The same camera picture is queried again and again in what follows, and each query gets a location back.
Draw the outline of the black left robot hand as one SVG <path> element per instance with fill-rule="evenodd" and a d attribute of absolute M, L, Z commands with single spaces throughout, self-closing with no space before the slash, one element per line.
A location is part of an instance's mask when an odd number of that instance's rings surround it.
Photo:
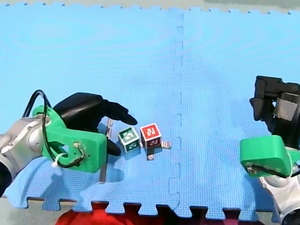
<path fill-rule="evenodd" d="M 101 95 L 78 92 L 57 103 L 53 110 L 63 120 L 66 128 L 78 131 L 80 138 L 90 137 L 104 146 L 100 151 L 112 156 L 120 156 L 121 150 L 104 134 L 98 132 L 98 126 L 104 117 L 121 121 L 127 125 L 136 125 L 137 120 L 129 110 L 119 103 L 104 99 Z"/>

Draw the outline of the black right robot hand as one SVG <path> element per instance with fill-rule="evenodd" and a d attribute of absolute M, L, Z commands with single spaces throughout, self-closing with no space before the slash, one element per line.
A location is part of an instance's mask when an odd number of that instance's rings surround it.
<path fill-rule="evenodd" d="M 300 148 L 300 85 L 281 78 L 257 76 L 250 99 L 254 120 L 263 121 L 285 146 Z"/>

